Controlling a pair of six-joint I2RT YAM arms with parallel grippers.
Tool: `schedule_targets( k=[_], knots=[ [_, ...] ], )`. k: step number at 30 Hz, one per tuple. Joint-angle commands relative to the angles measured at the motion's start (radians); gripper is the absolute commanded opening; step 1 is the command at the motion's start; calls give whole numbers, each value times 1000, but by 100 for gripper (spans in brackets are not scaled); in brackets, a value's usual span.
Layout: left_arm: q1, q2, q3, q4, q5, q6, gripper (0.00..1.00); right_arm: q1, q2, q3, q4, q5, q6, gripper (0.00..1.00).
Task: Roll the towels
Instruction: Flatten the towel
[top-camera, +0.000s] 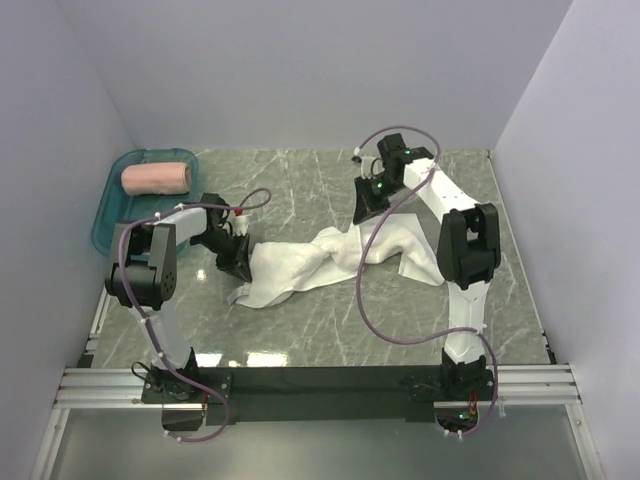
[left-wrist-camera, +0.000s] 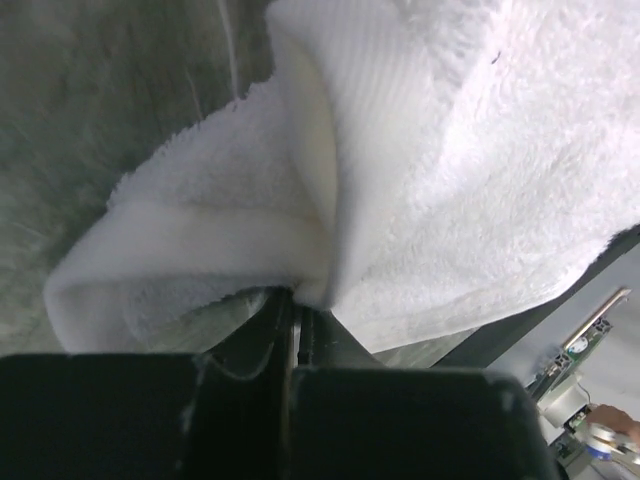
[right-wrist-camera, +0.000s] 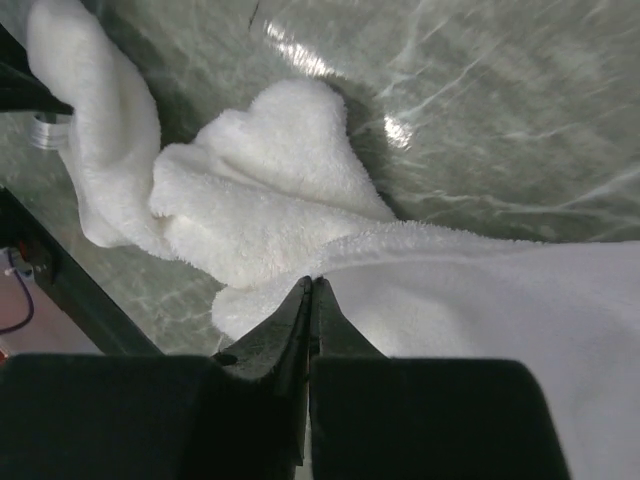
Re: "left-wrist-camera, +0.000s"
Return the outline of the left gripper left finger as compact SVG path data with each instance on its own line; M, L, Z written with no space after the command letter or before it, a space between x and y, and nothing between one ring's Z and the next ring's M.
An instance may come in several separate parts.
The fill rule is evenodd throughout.
M3 358L2 477L271 477L291 320L275 291L203 353Z

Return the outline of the white towel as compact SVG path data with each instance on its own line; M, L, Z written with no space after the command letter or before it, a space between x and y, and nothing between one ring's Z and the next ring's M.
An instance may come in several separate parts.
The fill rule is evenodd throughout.
M383 351L568 290L639 222L635 1L275 1L273 75L174 134L49 276L70 352L286 287Z

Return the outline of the person's hand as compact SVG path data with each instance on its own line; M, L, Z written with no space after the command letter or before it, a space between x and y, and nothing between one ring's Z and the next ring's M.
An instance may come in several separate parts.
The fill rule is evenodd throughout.
M586 445L603 455L639 453L639 422L626 412L606 404L590 404L586 416Z

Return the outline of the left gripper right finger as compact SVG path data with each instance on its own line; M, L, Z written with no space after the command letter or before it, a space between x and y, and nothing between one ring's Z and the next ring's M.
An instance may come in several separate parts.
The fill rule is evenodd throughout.
M299 311L289 393L293 479L554 479L536 408L513 377L390 368L331 315Z

